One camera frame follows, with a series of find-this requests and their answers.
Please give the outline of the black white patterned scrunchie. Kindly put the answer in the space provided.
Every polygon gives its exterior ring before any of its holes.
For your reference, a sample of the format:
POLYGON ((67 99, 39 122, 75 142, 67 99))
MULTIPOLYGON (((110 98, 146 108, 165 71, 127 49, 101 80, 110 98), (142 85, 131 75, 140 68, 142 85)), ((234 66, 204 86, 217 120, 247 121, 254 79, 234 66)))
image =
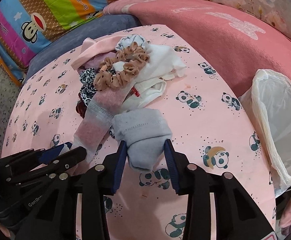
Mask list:
POLYGON ((101 90, 102 88, 106 90, 108 86, 104 83, 100 89, 97 89, 93 82, 98 75, 99 71, 95 68, 88 68, 83 70, 79 74, 80 82, 82 83, 82 87, 79 92, 79 98, 84 102, 85 106, 88 106, 96 92, 101 90))

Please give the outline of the pink cloth strip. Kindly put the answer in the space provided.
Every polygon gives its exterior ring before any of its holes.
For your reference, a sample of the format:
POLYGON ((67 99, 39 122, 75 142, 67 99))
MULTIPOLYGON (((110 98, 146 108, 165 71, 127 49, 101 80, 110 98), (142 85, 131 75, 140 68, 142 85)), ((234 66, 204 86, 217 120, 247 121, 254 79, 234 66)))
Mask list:
POLYGON ((96 55, 107 53, 115 49, 121 38, 124 35, 106 37, 99 41, 94 41, 91 38, 86 38, 82 44, 81 53, 79 56, 71 63, 74 70, 77 70, 80 66, 85 64, 87 61, 95 57, 96 55))

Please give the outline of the brown dotted scrunchie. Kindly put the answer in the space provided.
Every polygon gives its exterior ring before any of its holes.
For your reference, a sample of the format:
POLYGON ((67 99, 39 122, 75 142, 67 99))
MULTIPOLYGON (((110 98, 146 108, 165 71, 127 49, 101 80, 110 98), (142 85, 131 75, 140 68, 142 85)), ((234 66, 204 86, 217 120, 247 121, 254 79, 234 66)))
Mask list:
POLYGON ((99 64, 93 85, 98 91, 125 87, 149 62, 149 55, 137 44, 120 49, 115 57, 107 56, 99 64))

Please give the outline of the light blue balled sock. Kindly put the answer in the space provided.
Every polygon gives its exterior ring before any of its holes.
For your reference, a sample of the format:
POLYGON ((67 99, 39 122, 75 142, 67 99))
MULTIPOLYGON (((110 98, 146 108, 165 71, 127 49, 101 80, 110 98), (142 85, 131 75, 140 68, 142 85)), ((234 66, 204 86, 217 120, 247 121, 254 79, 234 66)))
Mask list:
POLYGON ((122 37, 117 45, 115 46, 115 50, 123 50, 124 48, 131 46, 133 42, 136 42, 138 46, 141 46, 143 49, 146 49, 147 47, 147 41, 146 39, 141 35, 128 35, 125 37, 122 37))

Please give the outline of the white cloth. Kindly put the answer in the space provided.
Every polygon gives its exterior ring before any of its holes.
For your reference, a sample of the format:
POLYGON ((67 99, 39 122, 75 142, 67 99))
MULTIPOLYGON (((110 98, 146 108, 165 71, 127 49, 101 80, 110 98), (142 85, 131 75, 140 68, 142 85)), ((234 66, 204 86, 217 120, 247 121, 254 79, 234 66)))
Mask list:
POLYGON ((186 65, 172 47, 147 44, 145 48, 149 60, 139 74, 133 78, 138 95, 132 94, 124 100, 121 112, 146 107, 166 90, 167 81, 183 77, 186 65))

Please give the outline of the purple cloth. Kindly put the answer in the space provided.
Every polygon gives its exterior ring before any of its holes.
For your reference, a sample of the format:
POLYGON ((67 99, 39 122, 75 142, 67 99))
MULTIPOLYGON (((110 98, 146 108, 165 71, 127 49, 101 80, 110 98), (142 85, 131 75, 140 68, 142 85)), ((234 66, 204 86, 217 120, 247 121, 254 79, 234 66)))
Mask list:
POLYGON ((93 59, 90 59, 89 61, 87 61, 86 63, 84 63, 81 67, 82 69, 89 69, 89 68, 92 68, 92 69, 96 69, 96 70, 99 70, 100 68, 100 63, 103 61, 103 59, 96 59, 96 58, 93 58, 93 59))

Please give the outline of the white bag lined trash bin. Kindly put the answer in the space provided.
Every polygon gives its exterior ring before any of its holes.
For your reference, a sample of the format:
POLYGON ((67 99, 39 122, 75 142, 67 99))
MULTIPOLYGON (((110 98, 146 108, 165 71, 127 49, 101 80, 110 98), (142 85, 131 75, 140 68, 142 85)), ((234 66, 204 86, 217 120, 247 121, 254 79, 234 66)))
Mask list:
POLYGON ((282 73, 259 69, 239 101, 268 155, 278 197, 291 187, 291 81, 282 73))

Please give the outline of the pink panda print cloth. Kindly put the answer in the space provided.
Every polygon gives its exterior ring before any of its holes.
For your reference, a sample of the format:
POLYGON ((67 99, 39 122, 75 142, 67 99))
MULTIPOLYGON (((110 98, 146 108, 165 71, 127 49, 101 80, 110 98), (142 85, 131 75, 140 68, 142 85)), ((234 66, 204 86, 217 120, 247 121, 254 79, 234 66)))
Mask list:
MULTIPOLYGON (((132 34, 151 44, 179 46, 176 55, 186 65, 184 76, 169 80, 165 92, 149 104, 167 120, 175 150, 203 167, 205 149, 210 147, 217 164, 205 170, 217 175, 231 172, 275 225, 274 188, 265 153, 251 149, 257 135, 245 110, 226 103, 226 95, 235 97, 233 91, 220 75, 207 75, 200 66, 204 58, 165 25, 123 32, 132 34)), ((67 49, 24 84, 7 126, 3 156, 73 140, 82 119, 75 110, 81 82, 71 64, 80 52, 80 47, 67 49)), ((169 180, 147 179, 126 166, 119 190, 106 202, 112 239, 182 238, 187 197, 176 195, 169 180)))

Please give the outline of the colourful monkey print quilt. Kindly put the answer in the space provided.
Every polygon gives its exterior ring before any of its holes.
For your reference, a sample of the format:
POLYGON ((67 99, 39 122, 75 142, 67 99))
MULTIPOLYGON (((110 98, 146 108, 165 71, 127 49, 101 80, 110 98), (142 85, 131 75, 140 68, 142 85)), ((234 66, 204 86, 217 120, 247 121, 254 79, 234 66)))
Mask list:
POLYGON ((117 0, 1 0, 0 67, 23 85, 30 61, 68 31, 99 18, 117 0))

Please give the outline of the blue grey cushion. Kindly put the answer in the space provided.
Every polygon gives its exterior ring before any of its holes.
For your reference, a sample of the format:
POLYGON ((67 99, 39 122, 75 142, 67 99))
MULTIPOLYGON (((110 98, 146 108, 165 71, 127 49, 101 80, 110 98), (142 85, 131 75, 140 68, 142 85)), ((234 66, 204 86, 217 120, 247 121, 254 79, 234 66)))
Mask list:
POLYGON ((132 15, 104 15, 69 31, 34 56, 29 64, 26 80, 44 66, 73 48, 81 46, 86 38, 96 39, 115 32, 139 27, 141 22, 132 15))

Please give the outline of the pink blanket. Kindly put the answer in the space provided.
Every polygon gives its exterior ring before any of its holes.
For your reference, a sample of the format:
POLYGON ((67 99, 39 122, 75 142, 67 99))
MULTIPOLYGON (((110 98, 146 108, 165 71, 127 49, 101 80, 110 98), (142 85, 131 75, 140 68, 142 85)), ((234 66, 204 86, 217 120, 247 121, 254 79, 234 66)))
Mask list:
POLYGON ((221 75, 236 95, 258 69, 291 80, 291 40, 245 12, 203 0, 118 0, 105 14, 130 14, 144 25, 164 24, 182 37, 221 75))

